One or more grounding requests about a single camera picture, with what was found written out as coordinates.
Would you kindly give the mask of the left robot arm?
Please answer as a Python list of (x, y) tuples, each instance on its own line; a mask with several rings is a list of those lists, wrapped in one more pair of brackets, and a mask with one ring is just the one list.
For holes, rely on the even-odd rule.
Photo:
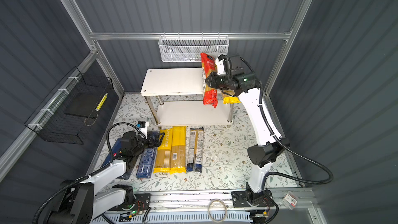
[(63, 186), (38, 208), (33, 216), (34, 224), (39, 222), (42, 212), (51, 202), (54, 205), (44, 219), (46, 224), (89, 224), (98, 217), (111, 223), (105, 213), (112, 208), (117, 207), (125, 212), (140, 210), (143, 204), (136, 199), (131, 186), (115, 185), (108, 191), (103, 191), (103, 188), (126, 174), (147, 148), (160, 147), (165, 134), (143, 132), (146, 126), (142, 121), (137, 125), (129, 123), (128, 126), (134, 131), (126, 132), (120, 140), (121, 148), (113, 151), (109, 135), (117, 126), (118, 123), (113, 124), (106, 131), (109, 162), (76, 180), (64, 181)]

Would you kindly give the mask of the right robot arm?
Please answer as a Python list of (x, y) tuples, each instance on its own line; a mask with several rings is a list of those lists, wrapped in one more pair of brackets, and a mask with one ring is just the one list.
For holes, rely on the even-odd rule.
[[(254, 128), (257, 144), (247, 149), (248, 156), (253, 164), (252, 173), (247, 182), (244, 199), (250, 205), (258, 205), (266, 198), (266, 180), (271, 176), (280, 176), (305, 184), (324, 185), (330, 183), (334, 176), (326, 166), (292, 151), (289, 140), (282, 137), (275, 127), (271, 115), (264, 101), (264, 90), (261, 81), (257, 78), (253, 68), (250, 72), (243, 68), (247, 64), (243, 58), (237, 56), (220, 55), (216, 60), (216, 72), (211, 72), (205, 79), (206, 85), (220, 90), (227, 96), (237, 97), (243, 104)], [(271, 167), (277, 157), (284, 151), (315, 165), (328, 175), (322, 180), (306, 180), (288, 174), (273, 172)]]

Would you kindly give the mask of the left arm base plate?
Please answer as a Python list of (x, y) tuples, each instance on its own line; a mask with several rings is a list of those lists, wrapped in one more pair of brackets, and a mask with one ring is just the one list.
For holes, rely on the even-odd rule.
[(151, 194), (135, 194), (132, 203), (118, 206), (120, 211), (145, 212), (150, 207)]

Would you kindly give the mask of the red spaghetti pack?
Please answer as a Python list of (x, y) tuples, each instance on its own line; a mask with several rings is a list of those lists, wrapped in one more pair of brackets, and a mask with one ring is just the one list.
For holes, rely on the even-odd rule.
[(211, 105), (214, 108), (218, 105), (217, 90), (209, 86), (211, 84), (211, 77), (217, 72), (215, 60), (212, 56), (202, 52), (202, 78), (204, 85), (203, 105)]

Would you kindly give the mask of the blue white spaghetti pack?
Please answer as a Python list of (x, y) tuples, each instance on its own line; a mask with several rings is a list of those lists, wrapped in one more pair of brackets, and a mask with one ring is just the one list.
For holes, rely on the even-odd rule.
[(187, 155), (187, 172), (202, 172), (204, 128), (191, 128)]

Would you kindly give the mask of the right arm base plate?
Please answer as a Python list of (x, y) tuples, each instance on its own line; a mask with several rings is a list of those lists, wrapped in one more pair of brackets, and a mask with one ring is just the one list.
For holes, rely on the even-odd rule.
[(231, 192), (233, 206), (243, 207), (274, 207), (272, 192), (265, 190), (259, 193), (252, 193), (249, 190)]

